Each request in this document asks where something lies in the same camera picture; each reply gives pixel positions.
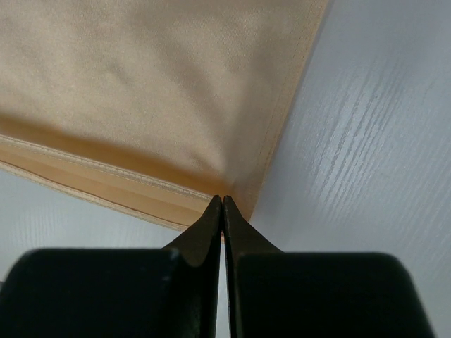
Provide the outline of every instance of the wood grain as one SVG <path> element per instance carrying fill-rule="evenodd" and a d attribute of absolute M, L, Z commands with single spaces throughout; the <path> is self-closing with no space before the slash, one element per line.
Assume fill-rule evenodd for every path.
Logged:
<path fill-rule="evenodd" d="M 254 224 L 288 251 L 382 251 L 451 335 L 451 3 L 336 1 Z"/>

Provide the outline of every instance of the white wooden surface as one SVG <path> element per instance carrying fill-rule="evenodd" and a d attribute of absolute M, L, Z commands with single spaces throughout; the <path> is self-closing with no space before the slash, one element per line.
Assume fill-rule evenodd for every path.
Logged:
<path fill-rule="evenodd" d="M 451 337 L 451 1 L 336 0 L 253 224 L 288 251 L 382 251 Z M 0 276 L 38 246 L 160 247 L 174 231 L 0 173 Z M 218 337 L 228 336 L 220 276 Z"/>

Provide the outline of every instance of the stitched seam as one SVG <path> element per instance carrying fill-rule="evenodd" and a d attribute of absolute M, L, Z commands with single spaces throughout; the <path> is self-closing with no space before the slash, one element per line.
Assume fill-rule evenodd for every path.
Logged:
<path fill-rule="evenodd" d="M 177 223 L 177 222 L 173 222 L 170 220 L 166 220 L 164 218 L 160 218 L 160 217 L 156 217 L 153 215 L 150 215 L 148 213 L 143 213 L 141 211 L 135 210 L 133 208 L 127 207 L 127 206 L 123 206 L 122 204 L 118 204 L 112 201 L 109 201 L 107 199 L 101 199 L 95 195 L 89 194 L 87 192 L 83 192 L 81 190 L 76 190 L 73 188 L 70 188 L 68 186 L 65 186 L 64 184 L 60 184 L 60 183 L 56 183 L 53 182 L 51 180 L 48 180 L 47 178 L 44 178 L 42 176 L 39 176 L 37 174 L 31 173 L 29 171 L 20 169 L 19 167 L 15 167 L 14 165 L 5 163 L 3 161 L 0 161 L 0 167 L 2 167 L 3 169 L 7 170 L 10 174 L 21 177 L 21 178 L 25 178 L 28 181 L 31 181 L 35 184 L 38 184 L 41 187 L 45 187 L 48 189 L 52 189 L 54 191 L 57 192 L 62 192 L 64 194 L 67 194 L 68 196 L 74 196 L 78 199 L 81 199 L 83 201 L 87 201 L 89 203 L 93 203 L 96 204 L 98 206 L 102 206 L 104 208 L 108 208 L 110 210 L 113 211 L 119 211 L 118 209 L 123 209 L 124 211 L 133 211 L 133 213 L 139 214 L 139 215 L 145 215 L 147 217 L 139 217 L 137 215 L 133 215 L 131 213 L 128 213 L 129 215 L 131 215 L 132 217 L 137 217 L 139 219 L 145 220 L 147 222 L 149 222 L 149 219 L 151 220 L 155 220 L 156 223 L 161 223 L 164 224 L 166 227 L 172 228 L 174 230 L 179 230 L 180 228 L 187 228 L 188 226 L 181 224 L 181 223 Z M 113 204 L 114 206 L 116 206 L 116 208 L 109 206 L 108 204 Z"/>
<path fill-rule="evenodd" d="M 44 146 L 40 146 L 38 144 L 30 144 L 28 142 L 20 141 L 18 139 L 12 139 L 10 137 L 5 137 L 5 136 L 0 136 L 0 142 L 6 143 L 9 146 L 13 146 L 13 147 L 16 147 L 16 148 L 19 148 L 19 149 L 24 149 L 24 150 L 29 151 L 29 152 L 34 153 L 34 154 L 38 154 L 38 155 L 46 156 L 46 157 L 49 157 L 49 158 L 53 158 L 53 159 L 58 160 L 58 161 L 63 161 L 63 162 L 66 162 L 66 163 L 70 163 L 72 165 L 83 166 L 83 164 L 80 164 L 80 163 L 77 163 L 77 162 L 85 163 L 85 164 L 87 164 L 89 166 L 90 170 L 95 170 L 97 172 L 104 173 L 104 174 L 111 175 L 111 176 L 115 176 L 115 177 L 119 177 L 119 178 L 124 179 L 124 180 L 129 180 L 129 181 L 136 182 L 136 183 L 139 183 L 139 184 L 143 184 L 143 185 L 146 185 L 146 186 L 151 186 L 151 187 L 163 190 L 165 192 L 171 192 L 173 194 L 181 195 L 181 196 L 189 198 L 189 199 L 196 199 L 196 200 L 199 200 L 199 199 L 207 200 L 207 199 L 209 199 L 209 197 L 207 195 L 205 195 L 205 194 L 196 193 L 196 192 L 190 191 L 190 190 L 188 190 L 186 188 L 179 187 L 179 186 L 177 186 L 175 184 L 171 184 L 171 183 L 164 182 L 164 181 L 161 181 L 161 180 L 156 180 L 153 177 L 139 175 L 137 173 L 132 173 L 130 171 L 123 170 L 123 169 L 120 169 L 120 168 L 115 168 L 113 166 L 105 165 L 105 164 L 102 164 L 102 163 L 96 163 L 96 162 L 88 160 L 86 158 L 80 158 L 80 157 L 77 157 L 77 156 L 66 154 L 66 153 L 63 153 L 63 152 L 60 152 L 60 151 L 57 151 L 57 150 L 53 150 L 53 149 L 50 149 L 50 148 L 46 148 Z M 110 173 L 107 170 L 116 171 L 117 173 Z"/>

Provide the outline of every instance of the beige fabric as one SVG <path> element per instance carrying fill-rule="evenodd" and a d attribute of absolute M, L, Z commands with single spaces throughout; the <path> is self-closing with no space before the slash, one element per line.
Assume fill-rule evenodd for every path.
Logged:
<path fill-rule="evenodd" d="M 212 194 L 250 217 L 326 2 L 0 1 L 2 168 L 165 225 Z"/>

